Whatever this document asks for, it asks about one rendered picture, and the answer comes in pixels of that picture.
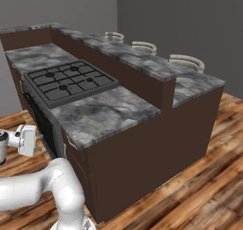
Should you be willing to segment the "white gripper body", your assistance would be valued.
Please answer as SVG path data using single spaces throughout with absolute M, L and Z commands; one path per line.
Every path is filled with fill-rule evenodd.
M 24 125 L 20 130 L 20 142 L 18 153 L 32 157 L 36 145 L 36 126 Z

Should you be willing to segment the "brown drawer front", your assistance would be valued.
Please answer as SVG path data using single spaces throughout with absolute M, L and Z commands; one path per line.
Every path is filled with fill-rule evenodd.
M 98 204 L 96 202 L 97 193 L 94 180 L 94 165 L 92 150 L 88 147 L 76 150 L 72 147 L 67 139 L 65 131 L 62 129 L 64 143 L 66 144 L 66 156 L 71 163 L 81 185 L 84 189 L 85 205 L 91 216 L 96 220 L 99 217 Z

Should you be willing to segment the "black steel oven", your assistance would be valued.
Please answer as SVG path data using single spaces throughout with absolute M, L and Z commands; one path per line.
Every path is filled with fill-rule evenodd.
M 26 107 L 38 125 L 39 131 L 43 135 L 44 144 L 51 157 L 66 158 L 62 130 L 56 119 L 47 110 L 36 92 L 24 80 L 20 81 L 20 88 Z

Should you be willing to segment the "black gas hob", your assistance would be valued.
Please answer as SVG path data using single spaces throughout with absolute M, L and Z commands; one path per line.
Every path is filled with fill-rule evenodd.
M 28 71 L 24 73 L 24 79 L 48 108 L 66 105 L 120 85 L 117 79 L 86 60 Z

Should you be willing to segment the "brown kitchen island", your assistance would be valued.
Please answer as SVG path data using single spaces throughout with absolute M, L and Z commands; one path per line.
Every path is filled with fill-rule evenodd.
M 205 155 L 224 81 L 59 24 L 2 29 L 0 42 L 26 110 L 20 81 L 28 71 L 86 60 L 119 81 L 46 106 L 79 149 L 92 150 L 97 221 L 113 219 Z

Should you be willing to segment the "beige stool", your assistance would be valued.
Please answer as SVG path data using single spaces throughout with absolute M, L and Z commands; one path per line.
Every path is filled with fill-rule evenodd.
M 198 73 L 203 73 L 205 69 L 205 64 L 201 60 L 184 54 L 170 54 L 169 61 L 174 64 L 192 68 Z
M 123 43 L 124 42 L 124 35 L 118 32 L 112 32 L 108 31 L 105 35 L 104 38 L 107 41 L 113 41 L 113 42 L 119 42 Z
M 143 50 L 151 55 L 157 54 L 157 47 L 154 44 L 142 41 L 133 41 L 132 48 Z

